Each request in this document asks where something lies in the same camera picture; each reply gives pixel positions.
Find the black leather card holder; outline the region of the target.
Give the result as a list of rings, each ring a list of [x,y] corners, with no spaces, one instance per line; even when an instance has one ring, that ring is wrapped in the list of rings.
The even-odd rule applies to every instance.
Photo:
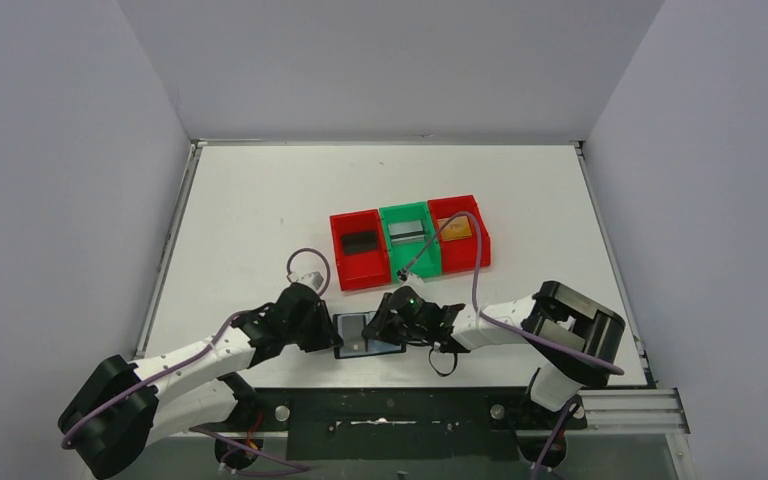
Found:
[[[375,338],[367,338],[364,328],[374,316],[373,311],[335,314],[332,318],[342,345],[334,348],[337,360],[401,354],[407,351],[404,344],[387,343]]]

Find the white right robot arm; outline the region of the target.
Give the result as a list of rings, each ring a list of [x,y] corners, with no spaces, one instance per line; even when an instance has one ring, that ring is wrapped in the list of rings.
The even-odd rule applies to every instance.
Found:
[[[530,383],[529,399],[557,412],[582,388],[602,388],[623,375],[615,359],[625,327],[621,316],[558,281],[544,282],[529,297],[483,307],[437,304],[403,285],[383,296],[362,335],[451,354],[528,344],[546,360]]]

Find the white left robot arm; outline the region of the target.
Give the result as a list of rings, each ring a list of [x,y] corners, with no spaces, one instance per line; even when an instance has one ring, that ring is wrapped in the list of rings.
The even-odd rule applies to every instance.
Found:
[[[76,451],[95,478],[109,479],[168,436],[202,426],[242,429],[255,420],[255,391],[242,371],[288,345],[309,353],[342,343],[326,303],[293,283],[202,340],[155,357],[103,360],[57,421],[61,447]]]

